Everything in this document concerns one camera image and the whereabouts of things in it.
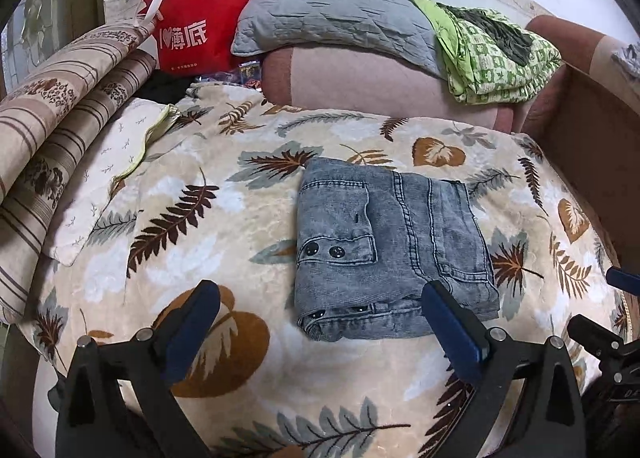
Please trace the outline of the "grey denim pants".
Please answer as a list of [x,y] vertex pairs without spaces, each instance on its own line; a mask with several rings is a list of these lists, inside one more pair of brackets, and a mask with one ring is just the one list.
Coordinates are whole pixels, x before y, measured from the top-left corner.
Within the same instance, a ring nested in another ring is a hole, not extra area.
[[481,320],[499,313],[465,184],[314,158],[296,213],[296,324],[312,340],[424,337],[423,287],[438,280]]

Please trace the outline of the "dark striped rolled bedding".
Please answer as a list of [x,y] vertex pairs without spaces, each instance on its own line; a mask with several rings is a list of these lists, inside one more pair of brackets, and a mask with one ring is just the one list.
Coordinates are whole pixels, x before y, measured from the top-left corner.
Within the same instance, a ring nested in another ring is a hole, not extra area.
[[1,205],[1,321],[25,313],[29,288],[54,212],[91,143],[149,79],[155,59],[137,50],[112,69],[57,126]]

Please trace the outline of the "green patterned folded cloth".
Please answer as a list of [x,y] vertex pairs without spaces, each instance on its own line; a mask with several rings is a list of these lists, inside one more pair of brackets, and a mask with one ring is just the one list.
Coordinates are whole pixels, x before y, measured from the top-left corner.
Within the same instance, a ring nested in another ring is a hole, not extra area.
[[562,66],[551,42],[495,10],[412,2],[433,27],[449,92],[460,104],[527,102]]

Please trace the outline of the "white green-trimmed pillow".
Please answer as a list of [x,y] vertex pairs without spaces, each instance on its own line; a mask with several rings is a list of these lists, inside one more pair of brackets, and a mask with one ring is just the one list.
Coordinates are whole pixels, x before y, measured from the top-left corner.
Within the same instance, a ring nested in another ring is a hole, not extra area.
[[117,185],[142,163],[148,147],[178,118],[175,105],[132,98],[114,113],[80,160],[55,214],[43,254],[72,264],[101,222]]

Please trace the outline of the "pink bolster cushion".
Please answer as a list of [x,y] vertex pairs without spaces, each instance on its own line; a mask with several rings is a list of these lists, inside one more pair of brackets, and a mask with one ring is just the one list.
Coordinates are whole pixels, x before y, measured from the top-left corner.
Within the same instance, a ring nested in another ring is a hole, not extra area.
[[622,42],[581,25],[537,16],[527,30],[564,60],[551,81],[522,104],[461,105],[446,82],[400,60],[336,46],[290,46],[262,62],[262,92],[275,105],[343,109],[395,118],[433,117],[540,137],[562,114],[572,126],[639,126],[639,90],[613,53]]

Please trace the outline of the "red paper shopping bag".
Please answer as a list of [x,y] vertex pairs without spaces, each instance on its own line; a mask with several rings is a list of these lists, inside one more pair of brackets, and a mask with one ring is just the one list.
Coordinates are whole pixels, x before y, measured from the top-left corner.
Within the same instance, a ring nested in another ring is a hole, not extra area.
[[231,71],[240,14],[248,0],[141,0],[140,24],[154,27],[160,70],[174,77]]

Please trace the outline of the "wooden door with glass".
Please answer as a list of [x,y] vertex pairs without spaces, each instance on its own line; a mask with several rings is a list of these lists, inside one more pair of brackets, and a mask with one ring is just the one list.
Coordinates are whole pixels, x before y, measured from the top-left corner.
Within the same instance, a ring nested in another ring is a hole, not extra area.
[[1,29],[1,93],[103,23],[103,0],[20,0]]

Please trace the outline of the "grey quilted pillow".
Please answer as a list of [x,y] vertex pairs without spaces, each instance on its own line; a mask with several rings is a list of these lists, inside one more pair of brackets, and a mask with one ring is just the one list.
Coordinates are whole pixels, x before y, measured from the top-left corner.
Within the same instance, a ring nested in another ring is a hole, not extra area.
[[231,53],[252,57],[300,44],[359,48],[446,77],[432,25],[412,0],[248,0]]

